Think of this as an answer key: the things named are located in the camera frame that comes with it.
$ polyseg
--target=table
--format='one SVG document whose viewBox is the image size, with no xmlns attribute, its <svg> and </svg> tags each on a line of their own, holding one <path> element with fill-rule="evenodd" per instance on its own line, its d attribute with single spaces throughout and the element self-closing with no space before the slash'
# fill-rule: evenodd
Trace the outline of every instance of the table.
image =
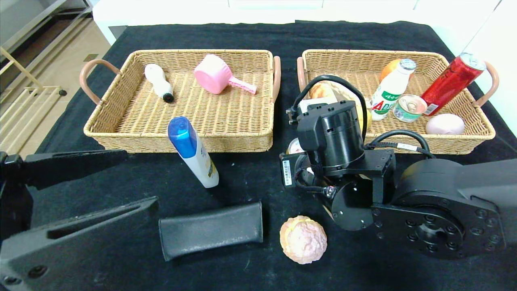
<svg viewBox="0 0 517 291">
<path fill-rule="evenodd" d="M 267 49 L 282 60 L 282 85 L 275 108 L 273 147 L 265 153 L 211 154 L 220 185 L 201 187 L 177 154 L 134 154 L 116 167 L 65 182 L 34 194 L 33 226 L 160 197 L 160 217 L 171 217 L 248 201 L 264 206 L 264 243 L 196 253 L 165 262 L 157 227 L 140 229 L 123 245 L 107 247 L 86 282 L 100 290 L 515 290 L 517 248 L 458 261 L 432 259 L 379 242 L 372 229 L 346 232 L 335 225 L 310 195 L 282 187 L 278 154 L 295 137 L 285 109 L 299 93 L 296 57 L 305 49 L 374 49 L 433 51 L 454 56 L 433 30 L 420 24 L 296 22 L 274 24 L 155 25 L 129 27 L 105 55 L 120 67 L 139 49 Z M 103 94 L 113 73 L 97 67 L 88 79 Z M 474 84 L 469 87 L 482 95 Z M 38 152 L 102 149 L 82 130 L 94 104 L 79 90 Z M 462 164 L 517 157 L 517 140 L 488 103 L 483 110 L 497 136 L 464 156 L 440 156 Z M 422 159 L 397 155 L 398 173 Z M 280 247 L 278 231 L 288 217 L 307 215 L 321 223 L 328 248 L 321 260 L 298 265 Z M 78 282 L 70 278 L 69 284 Z"/>
</svg>

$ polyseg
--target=blue bottle cap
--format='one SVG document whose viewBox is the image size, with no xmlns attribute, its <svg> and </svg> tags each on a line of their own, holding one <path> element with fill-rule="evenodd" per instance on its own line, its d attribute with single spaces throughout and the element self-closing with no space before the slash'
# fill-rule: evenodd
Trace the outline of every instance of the blue bottle cap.
<svg viewBox="0 0 517 291">
<path fill-rule="evenodd" d="M 167 128 L 167 134 L 182 158 L 195 156 L 197 149 L 196 134 L 186 117 L 173 118 Z"/>
</svg>

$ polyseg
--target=pink basket handle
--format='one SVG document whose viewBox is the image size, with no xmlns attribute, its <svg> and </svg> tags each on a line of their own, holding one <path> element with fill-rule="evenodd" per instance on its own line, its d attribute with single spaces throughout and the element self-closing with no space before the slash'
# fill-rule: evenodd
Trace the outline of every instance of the pink basket handle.
<svg viewBox="0 0 517 291">
<path fill-rule="evenodd" d="M 90 97 L 90 99 L 97 105 L 100 103 L 100 99 L 95 93 L 92 92 L 90 87 L 88 87 L 88 84 L 86 83 L 86 77 L 88 77 L 88 74 L 92 70 L 93 67 L 97 64 L 103 64 L 104 66 L 108 67 L 111 71 L 113 71 L 115 74 L 120 75 L 120 70 L 117 69 L 114 65 L 112 65 L 110 62 L 101 60 L 101 59 L 95 59 L 91 60 L 88 63 L 86 63 L 79 73 L 79 84 L 81 85 L 81 88 L 83 91 Z"/>
<path fill-rule="evenodd" d="M 303 64 L 303 57 L 299 56 L 296 59 L 296 66 L 298 70 L 298 86 L 300 87 L 300 92 L 305 89 L 307 86 L 307 79 L 305 78 L 305 65 Z"/>
<path fill-rule="evenodd" d="M 492 66 L 491 63 L 489 63 L 489 62 L 485 62 L 485 63 L 486 63 L 486 70 L 492 77 L 492 87 L 490 87 L 490 90 L 488 90 L 488 92 L 486 94 L 484 94 L 483 97 L 479 98 L 476 101 L 476 104 L 479 106 L 483 106 L 488 101 L 488 99 L 490 97 L 492 97 L 492 95 L 494 95 L 495 91 L 499 87 L 499 74 L 497 73 L 497 71 L 495 70 L 494 66 Z"/>
<path fill-rule="evenodd" d="M 278 93 L 280 92 L 280 80 L 282 79 L 282 66 L 280 64 L 280 57 L 273 57 L 273 96 L 271 98 L 271 103 L 275 104 L 275 101 L 278 98 Z"/>
</svg>

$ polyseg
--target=bottle label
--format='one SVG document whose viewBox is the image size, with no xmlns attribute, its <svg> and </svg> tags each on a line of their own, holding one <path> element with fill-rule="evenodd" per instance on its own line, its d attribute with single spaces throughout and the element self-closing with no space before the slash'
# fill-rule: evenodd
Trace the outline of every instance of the bottle label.
<svg viewBox="0 0 517 291">
<path fill-rule="evenodd" d="M 210 168 L 208 168 L 208 177 L 211 178 L 213 174 L 216 174 L 217 169 L 214 163 L 212 162 L 212 159 L 210 159 Z"/>
<path fill-rule="evenodd" d="M 429 106 L 427 106 L 427 110 L 423 113 L 425 115 L 429 115 L 433 113 L 433 111 L 438 108 L 438 105 L 431 103 Z"/>
<path fill-rule="evenodd" d="M 380 94 L 381 98 L 379 98 L 379 92 L 380 90 L 377 90 L 373 95 L 372 100 L 374 100 L 374 104 L 372 104 L 372 110 L 379 115 L 383 115 L 388 113 L 391 106 L 393 106 L 401 94 L 391 94 L 389 92 L 382 91 Z"/>
</svg>

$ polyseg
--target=label sticker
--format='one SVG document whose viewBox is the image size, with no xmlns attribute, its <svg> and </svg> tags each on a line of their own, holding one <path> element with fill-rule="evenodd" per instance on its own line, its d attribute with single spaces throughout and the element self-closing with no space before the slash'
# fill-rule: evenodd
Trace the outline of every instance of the label sticker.
<svg viewBox="0 0 517 291">
<path fill-rule="evenodd" d="M 438 108 L 438 105 L 430 104 L 429 106 L 427 106 L 427 110 L 423 114 L 429 115 L 429 114 L 433 113 L 434 109 L 436 109 L 436 108 Z"/>
<path fill-rule="evenodd" d="M 284 185 L 291 186 L 293 184 L 293 180 L 291 179 L 291 164 L 285 160 L 282 162 L 282 167 L 284 168 Z"/>
<path fill-rule="evenodd" d="M 418 147 L 407 143 L 398 143 L 397 148 L 416 152 Z"/>
</svg>

